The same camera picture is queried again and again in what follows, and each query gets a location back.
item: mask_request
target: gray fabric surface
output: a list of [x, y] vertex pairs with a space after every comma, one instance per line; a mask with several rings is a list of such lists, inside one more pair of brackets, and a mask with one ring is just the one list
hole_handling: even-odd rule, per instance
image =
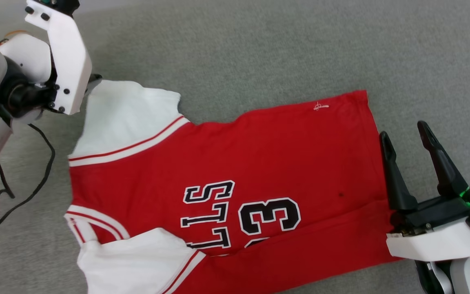
[[[419, 119], [470, 183], [470, 0], [153, 0], [76, 20], [95, 72], [181, 93], [180, 110], [195, 123], [367, 89], [377, 126], [389, 132], [418, 199], [436, 195]], [[21, 27], [44, 37], [24, 24], [0, 26], [0, 37]], [[83, 117], [47, 113], [37, 122], [57, 158], [36, 199], [0, 226], [0, 294], [86, 291], [78, 245], [62, 217], [71, 200], [66, 158]], [[0, 159], [23, 199], [49, 151], [30, 128], [16, 133]], [[2, 210], [16, 202], [3, 197]], [[400, 261], [287, 293], [421, 290], [413, 263]]]

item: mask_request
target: orange wire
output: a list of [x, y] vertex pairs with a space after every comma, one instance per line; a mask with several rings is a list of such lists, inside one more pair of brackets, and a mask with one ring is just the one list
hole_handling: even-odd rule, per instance
[[30, 33], [27, 32], [26, 30], [15, 30], [15, 31], [11, 31], [11, 32], [7, 33], [4, 38], [6, 38], [6, 37], [8, 37], [8, 36], [10, 36], [10, 35], [13, 35], [13, 34], [15, 34], [15, 33], [20, 33], [20, 32], [27, 33], [28, 35], [30, 35]]

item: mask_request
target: green led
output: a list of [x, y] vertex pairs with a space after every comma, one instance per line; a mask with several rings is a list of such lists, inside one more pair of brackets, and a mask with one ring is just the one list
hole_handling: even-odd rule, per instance
[[465, 189], [465, 191], [463, 191], [463, 192], [460, 193], [460, 197], [463, 197], [463, 195], [465, 194], [465, 192], [467, 192], [467, 190], [469, 190], [469, 187], [467, 187], [467, 188]]

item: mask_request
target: black cable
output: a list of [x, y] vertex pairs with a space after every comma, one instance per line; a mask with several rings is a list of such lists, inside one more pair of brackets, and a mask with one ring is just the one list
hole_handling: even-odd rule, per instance
[[[32, 198], [34, 198], [35, 194], [37, 194], [39, 192], [39, 190], [41, 190], [41, 188], [43, 188], [43, 185], [47, 182], [48, 176], [50, 175], [50, 170], [52, 169], [52, 164], [54, 163], [55, 150], [54, 150], [54, 147], [50, 144], [50, 141], [48, 141], [47, 136], [45, 136], [45, 134], [38, 127], [36, 127], [35, 125], [32, 125], [31, 123], [29, 125], [32, 129], [36, 130], [41, 135], [41, 137], [43, 137], [43, 140], [47, 143], [48, 147], [50, 148], [50, 151], [52, 152], [52, 155], [50, 156], [50, 160], [48, 160], [47, 167], [46, 167], [45, 172], [44, 172], [44, 177], [41, 180], [41, 182], [38, 184], [38, 186], [35, 188], [35, 190], [32, 192], [32, 194], [30, 196], [28, 196], [27, 199], [24, 199], [23, 202], [19, 203], [18, 205], [14, 206], [10, 210], [8, 210], [5, 213], [5, 215], [2, 216], [2, 218], [0, 218], [0, 225], [15, 209], [17, 209], [18, 207], [24, 205], [28, 201], [31, 201]], [[16, 196], [13, 194], [12, 190], [8, 186], [8, 183], [6, 182], [5, 174], [3, 173], [3, 169], [2, 169], [1, 164], [0, 164], [0, 177], [1, 177], [1, 182], [3, 183], [3, 186], [5, 187], [4, 189], [0, 190], [0, 196], [3, 193], [6, 193], [8, 195], [8, 197], [10, 197], [11, 199], [14, 199]]]

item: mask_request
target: red jersey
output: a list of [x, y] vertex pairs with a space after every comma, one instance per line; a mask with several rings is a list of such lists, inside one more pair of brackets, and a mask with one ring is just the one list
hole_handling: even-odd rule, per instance
[[271, 293], [394, 260], [365, 91], [200, 125], [179, 98], [110, 81], [89, 97], [66, 214], [89, 289], [109, 266], [142, 268], [117, 283], [143, 293]]

